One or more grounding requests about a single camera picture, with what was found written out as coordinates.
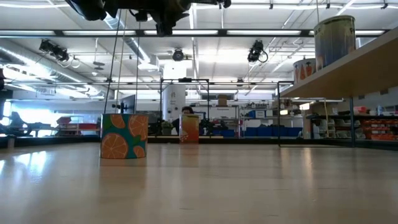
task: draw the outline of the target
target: paint can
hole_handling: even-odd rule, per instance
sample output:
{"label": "paint can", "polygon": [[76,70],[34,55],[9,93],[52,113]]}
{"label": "paint can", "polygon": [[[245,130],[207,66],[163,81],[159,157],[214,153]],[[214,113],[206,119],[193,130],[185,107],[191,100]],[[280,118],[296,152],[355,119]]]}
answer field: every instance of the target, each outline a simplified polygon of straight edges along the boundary
{"label": "paint can", "polygon": [[293,64],[294,83],[300,83],[316,72],[315,58],[303,59]]}
{"label": "paint can", "polygon": [[355,18],[335,16],[314,28],[317,71],[355,50]]}

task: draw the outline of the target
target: orange box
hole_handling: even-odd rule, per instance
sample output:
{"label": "orange box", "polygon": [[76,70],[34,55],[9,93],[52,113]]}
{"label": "orange box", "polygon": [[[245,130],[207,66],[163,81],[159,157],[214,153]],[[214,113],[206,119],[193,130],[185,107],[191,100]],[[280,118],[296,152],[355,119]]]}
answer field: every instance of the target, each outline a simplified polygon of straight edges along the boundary
{"label": "orange box", "polygon": [[180,115],[180,143],[198,143],[199,116],[195,114]]}

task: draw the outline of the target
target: metal can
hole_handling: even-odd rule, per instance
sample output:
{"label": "metal can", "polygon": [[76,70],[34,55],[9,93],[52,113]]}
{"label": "metal can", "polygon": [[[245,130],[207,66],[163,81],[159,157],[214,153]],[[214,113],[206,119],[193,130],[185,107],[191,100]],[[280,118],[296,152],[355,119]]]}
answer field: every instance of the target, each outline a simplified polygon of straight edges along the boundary
{"label": "metal can", "polygon": [[294,83],[300,83],[302,80],[316,72],[315,58],[303,59],[293,64]]}
{"label": "metal can", "polygon": [[355,50],[355,18],[335,16],[314,28],[317,71]]}

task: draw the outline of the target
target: ceiling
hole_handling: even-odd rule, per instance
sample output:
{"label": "ceiling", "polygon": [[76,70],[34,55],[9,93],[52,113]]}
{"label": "ceiling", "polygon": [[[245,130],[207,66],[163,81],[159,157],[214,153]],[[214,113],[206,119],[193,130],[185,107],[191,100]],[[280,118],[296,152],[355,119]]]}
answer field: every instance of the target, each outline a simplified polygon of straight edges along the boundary
{"label": "ceiling", "polygon": [[[277,6],[314,6],[313,0],[288,0],[273,1],[274,9],[250,6],[250,4],[266,4],[268,0],[232,0],[233,5],[228,9],[219,10],[218,7],[204,9],[204,5],[197,5],[192,8],[193,22],[190,18],[184,18],[177,22],[175,29],[313,29],[319,20],[335,16],[341,8],[292,10],[278,9]],[[345,6],[348,2],[353,3],[351,7],[382,6],[384,1],[380,0],[340,0],[325,1],[319,0],[319,4],[330,3],[333,6]],[[388,0],[389,6],[386,9],[359,10],[348,8],[343,14],[354,16],[356,29],[392,29],[398,26],[398,0]],[[20,7],[4,7],[4,4],[18,4]],[[45,6],[50,4],[64,5],[61,0],[21,0],[21,1],[0,1],[0,29],[109,29],[103,21],[86,21],[69,7],[48,8],[48,9],[26,9],[30,6]],[[122,21],[128,29],[154,29],[154,21],[135,21],[126,11],[122,12]],[[252,68],[248,64],[248,50],[255,40],[261,39],[265,46],[268,46],[269,61],[256,65]],[[43,55],[38,50],[41,39],[15,38],[10,39],[14,43],[29,49],[32,52]],[[70,55],[74,55],[80,66],[68,69],[77,72],[89,80],[102,82],[110,76],[112,53],[115,38],[98,39],[98,55],[96,61],[105,63],[104,70],[97,76],[94,71],[94,38],[50,38],[53,43],[68,49]],[[157,55],[161,64],[169,63],[170,52],[175,48],[183,49],[187,55],[193,55],[193,46],[197,51],[198,60],[197,78],[209,78],[214,82],[236,81],[237,78],[244,78],[246,82],[270,82],[293,80],[292,64],[303,59],[303,56],[311,58],[314,56],[314,42],[312,38],[257,38],[257,37],[141,37],[136,39],[140,47],[147,55]],[[152,82],[159,80],[159,72],[148,72],[137,69],[137,58],[132,50],[118,38],[116,44],[116,56],[113,68],[113,79],[117,80],[119,74],[122,82],[134,82],[138,75],[140,82]],[[54,63],[55,60],[44,55]],[[188,77],[194,77],[192,61],[185,62],[187,65]],[[267,90],[269,86],[258,86],[257,90]]]}

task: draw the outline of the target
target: wooden floor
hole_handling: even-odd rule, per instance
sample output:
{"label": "wooden floor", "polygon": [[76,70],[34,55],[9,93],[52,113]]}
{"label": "wooden floor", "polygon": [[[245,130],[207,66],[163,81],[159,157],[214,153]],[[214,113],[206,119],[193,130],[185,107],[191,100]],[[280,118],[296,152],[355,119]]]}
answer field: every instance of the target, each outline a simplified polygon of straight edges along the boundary
{"label": "wooden floor", "polygon": [[150,144],[0,149],[0,223],[397,223],[398,152]]}

